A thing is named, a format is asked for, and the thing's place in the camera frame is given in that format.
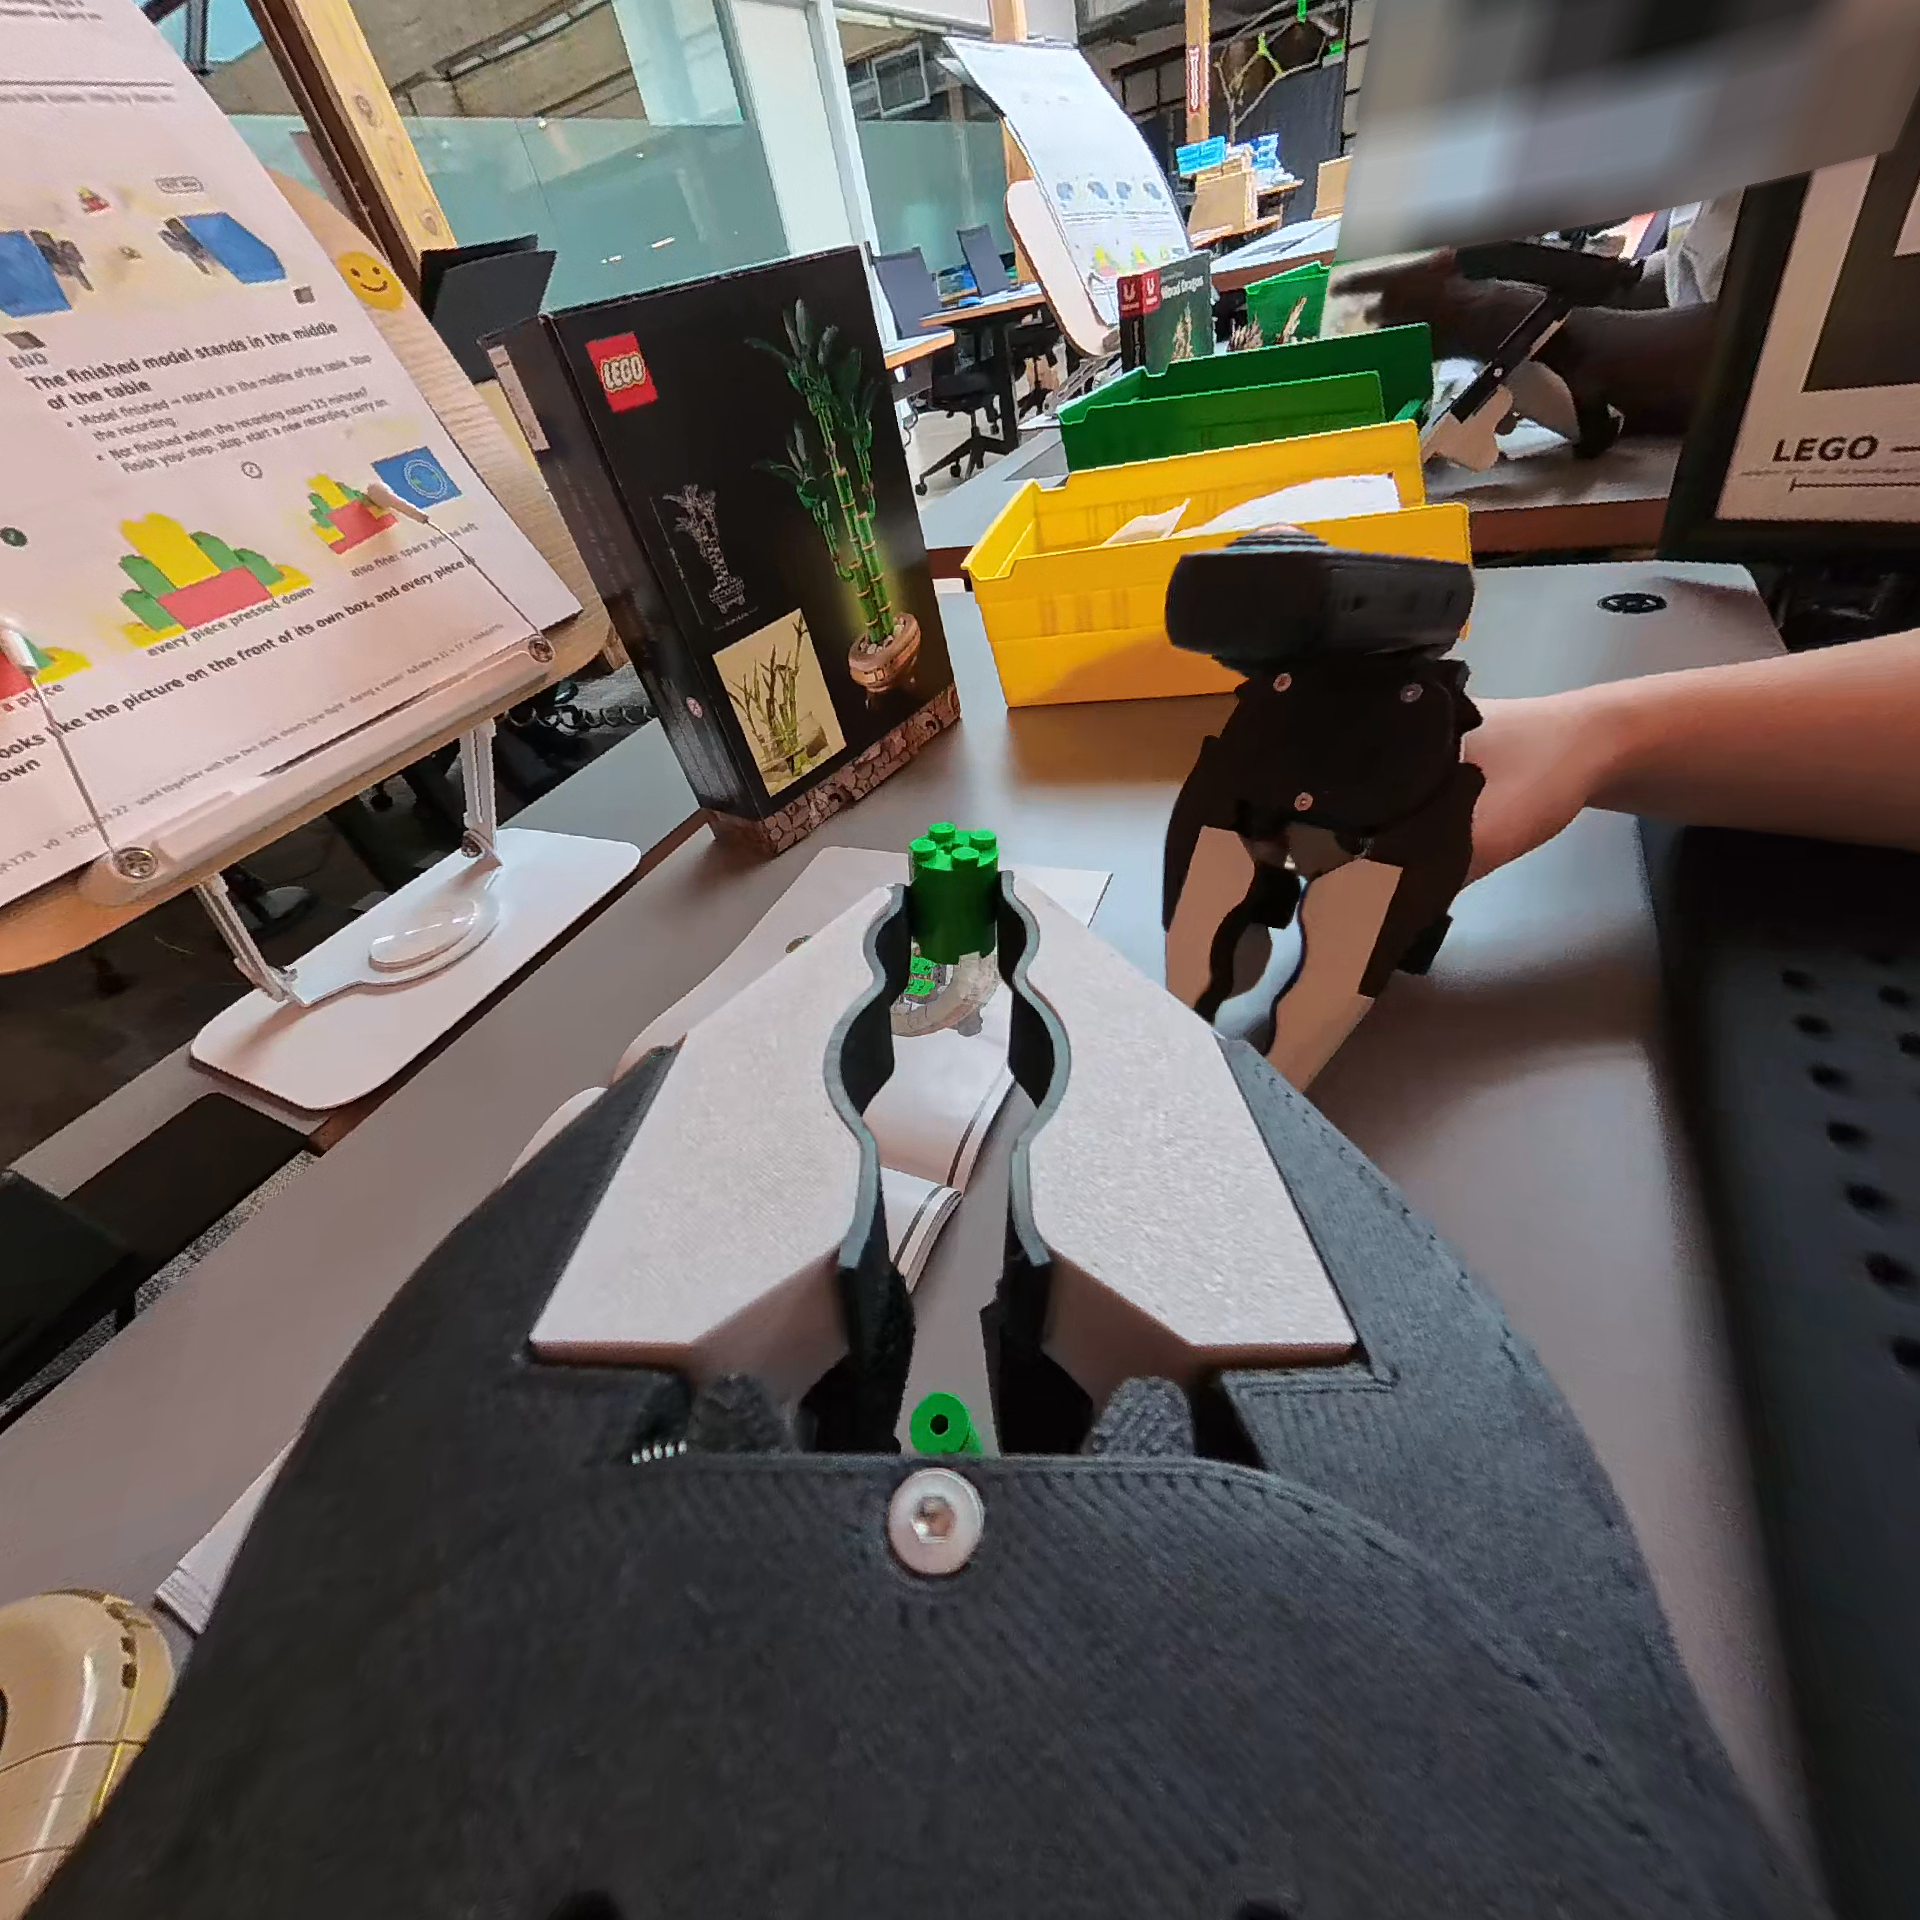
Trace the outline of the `white stand base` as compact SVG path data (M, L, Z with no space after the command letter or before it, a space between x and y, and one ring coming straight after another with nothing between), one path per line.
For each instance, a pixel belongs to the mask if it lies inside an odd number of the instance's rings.
M192 1038L197 1068L303 1113L349 1107L634 876L632 844L497 822L492 722L462 736L462 772L462 848L290 968L269 965L223 877L197 888L250 986Z

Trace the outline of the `black perforated panel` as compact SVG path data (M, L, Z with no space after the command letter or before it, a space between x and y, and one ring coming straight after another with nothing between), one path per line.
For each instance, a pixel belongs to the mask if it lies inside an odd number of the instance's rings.
M1820 1861L1917 1915L1914 856L1638 830Z

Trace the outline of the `wooden pillar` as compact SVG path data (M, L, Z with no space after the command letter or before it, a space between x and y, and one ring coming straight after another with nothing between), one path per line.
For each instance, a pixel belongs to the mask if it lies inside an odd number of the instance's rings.
M357 11L349 2L247 8L354 220L415 298L423 254L454 237Z

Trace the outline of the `black bamboo set box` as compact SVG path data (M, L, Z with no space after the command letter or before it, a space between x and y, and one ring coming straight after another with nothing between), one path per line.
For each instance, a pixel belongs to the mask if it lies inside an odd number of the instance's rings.
M862 254L542 313L486 360L717 832L778 856L959 721Z

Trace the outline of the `grey desk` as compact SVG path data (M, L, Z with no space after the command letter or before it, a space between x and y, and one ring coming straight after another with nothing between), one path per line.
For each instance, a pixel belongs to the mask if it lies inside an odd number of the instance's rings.
M1110 874L1092 929L1159 971L1153 845L1223 702L1008 713L975 612L949 595L943 616L962 724L793 856L756 861L685 828L657 730L530 808L538 828L657 832L653 866L5 1432L5 1600L148 1600L538 1121L602 1078L814 858L892 845L957 804L1044 866ZM1591 814L1464 894L1432 971L1383 996L1311 1100L1591 1425L1749 1806L1815 1888L1654 948L1638 832Z

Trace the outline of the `black office chair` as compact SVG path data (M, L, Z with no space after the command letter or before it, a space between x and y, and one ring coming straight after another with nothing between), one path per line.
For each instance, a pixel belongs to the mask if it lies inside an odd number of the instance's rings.
M942 467L959 480L978 474L990 457L1017 450L1013 330L1044 309L1039 288L1017 285L1002 294L942 305L916 250L870 252L870 269L895 332L886 365L908 377L916 400L967 418L967 436L921 472L916 489L926 494L928 478Z

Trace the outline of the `person's right forearm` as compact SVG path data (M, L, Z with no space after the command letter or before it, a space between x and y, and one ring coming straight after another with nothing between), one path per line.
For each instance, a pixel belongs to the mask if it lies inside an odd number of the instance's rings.
M1596 688L1586 803L1834 844L1917 845L1917 635Z

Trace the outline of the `white paper sheet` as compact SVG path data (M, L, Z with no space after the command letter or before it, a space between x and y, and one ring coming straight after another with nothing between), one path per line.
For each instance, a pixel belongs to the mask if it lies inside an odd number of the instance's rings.
M1255 534L1310 521L1334 521L1400 509L1400 494L1388 474L1343 474L1313 478L1231 504L1210 520L1200 520L1190 498L1143 513L1124 521L1104 545L1159 542L1176 534Z

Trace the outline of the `green plastic bin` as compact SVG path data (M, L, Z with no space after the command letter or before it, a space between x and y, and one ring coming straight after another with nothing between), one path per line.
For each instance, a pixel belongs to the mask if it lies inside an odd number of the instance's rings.
M1242 348L1310 342L1320 336L1330 265L1310 261L1268 275L1242 290Z
M1130 371L1058 414L1070 474L1190 453L1424 420L1432 393L1426 325L1221 352Z

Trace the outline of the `background document stand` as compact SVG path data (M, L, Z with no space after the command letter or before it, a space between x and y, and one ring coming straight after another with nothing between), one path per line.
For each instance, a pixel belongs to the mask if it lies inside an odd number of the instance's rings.
M1190 252L1161 168L1076 50L988 40L946 46L1029 170L1005 187L1002 208L1052 315L1082 357L1110 352L1117 281Z

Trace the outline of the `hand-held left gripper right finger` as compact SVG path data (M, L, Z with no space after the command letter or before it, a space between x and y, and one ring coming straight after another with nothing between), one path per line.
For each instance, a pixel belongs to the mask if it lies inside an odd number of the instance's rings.
M1218 1033L1030 877L1000 882L1013 1142L980 1315L1002 1454L1071 1454L1133 1379L1340 1364L1357 1332Z

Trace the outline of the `green round brick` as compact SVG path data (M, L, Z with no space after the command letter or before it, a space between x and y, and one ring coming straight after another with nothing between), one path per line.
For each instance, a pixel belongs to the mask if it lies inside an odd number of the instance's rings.
M908 844L916 952L940 968L996 954L1000 864L993 830L932 822Z

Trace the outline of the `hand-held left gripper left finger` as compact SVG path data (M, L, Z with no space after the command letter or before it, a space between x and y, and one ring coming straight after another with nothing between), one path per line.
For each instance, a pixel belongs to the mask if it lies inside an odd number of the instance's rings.
M853 904L641 1064L647 1101L530 1344L753 1377L826 1451L897 1451L913 1316L865 1108L895 1065L902 888Z

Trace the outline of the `dark box with plant print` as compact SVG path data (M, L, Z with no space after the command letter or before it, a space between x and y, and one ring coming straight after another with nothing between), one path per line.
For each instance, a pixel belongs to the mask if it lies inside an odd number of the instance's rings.
M1121 372L1162 372L1216 350L1210 256L1185 254L1117 277Z

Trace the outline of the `open instruction booklet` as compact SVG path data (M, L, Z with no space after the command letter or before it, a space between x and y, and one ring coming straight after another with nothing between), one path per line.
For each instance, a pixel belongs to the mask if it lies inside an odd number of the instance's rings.
M732 955L696 987L649 1021L620 1054L617 1078L652 1049L685 1033L744 992L786 954L805 946L857 898L905 880L905 856L872 848L826 848L765 910ZM879 1152L879 1186L892 1260L913 1289L928 1256L957 1209L980 1147L1013 1074L1005 1068L1008 1000L993 987L973 1013L935 1027L929 1016L895 1016L894 1074L868 1107L865 1125ZM232 1556L287 1458L274 1454L156 1590L157 1606L184 1633L204 1633Z

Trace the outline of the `person's right hand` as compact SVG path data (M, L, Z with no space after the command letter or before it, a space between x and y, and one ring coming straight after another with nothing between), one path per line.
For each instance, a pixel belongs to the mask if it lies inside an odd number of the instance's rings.
M1478 771L1468 882L1553 840L1596 781L1588 715L1574 692L1482 704L1463 756Z

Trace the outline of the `yellow plastic bin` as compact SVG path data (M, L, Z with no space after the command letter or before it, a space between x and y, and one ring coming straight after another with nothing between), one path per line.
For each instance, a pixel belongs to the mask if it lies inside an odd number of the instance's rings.
M1471 562L1471 513L1428 500L1413 422L1261 441L1025 483L964 555L1008 707L1230 692L1237 676L1167 641L1176 560L1223 546L1246 500L1383 476L1391 513L1287 513L1367 554Z

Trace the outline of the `black angular board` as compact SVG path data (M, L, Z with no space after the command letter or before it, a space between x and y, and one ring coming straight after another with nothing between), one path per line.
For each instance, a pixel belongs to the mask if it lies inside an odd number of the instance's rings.
M421 254L421 309L468 381L494 377L486 340L542 309L556 261L532 234Z

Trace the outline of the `printed instruction sheet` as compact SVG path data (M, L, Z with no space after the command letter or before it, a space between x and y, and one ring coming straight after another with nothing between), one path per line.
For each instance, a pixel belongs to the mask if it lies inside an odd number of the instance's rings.
M2 885L578 598L134 5L2 5Z

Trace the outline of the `black framed poster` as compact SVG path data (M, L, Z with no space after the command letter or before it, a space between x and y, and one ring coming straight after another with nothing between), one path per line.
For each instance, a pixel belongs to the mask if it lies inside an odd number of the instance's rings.
M1917 124L1745 187L1664 560L1914 565Z

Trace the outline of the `tan toy brick pot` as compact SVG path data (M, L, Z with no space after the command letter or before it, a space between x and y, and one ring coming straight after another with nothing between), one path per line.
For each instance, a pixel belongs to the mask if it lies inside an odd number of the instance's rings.
M2 1609L2 1915L24 1914L148 1742L176 1682L156 1616L111 1594Z

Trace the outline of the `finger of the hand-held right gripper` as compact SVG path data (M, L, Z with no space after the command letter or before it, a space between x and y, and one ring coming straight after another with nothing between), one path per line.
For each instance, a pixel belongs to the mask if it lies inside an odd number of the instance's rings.
M1402 869L1384 861L1340 861L1311 870L1294 861L1302 882L1296 929L1301 965L1276 996L1271 1038L1260 1045L1268 1065L1306 1091L1373 1009L1377 989L1361 981L1400 888Z
M1249 1041L1304 1042L1310 1010L1296 994L1302 987L1306 961L1306 877L1294 864L1292 834L1194 834L1184 877L1167 898L1167 992L1206 1021L1214 1021L1221 1006L1239 992L1233 981L1240 946L1255 933L1266 938L1285 929L1296 933L1297 952L1292 973L1277 986Z

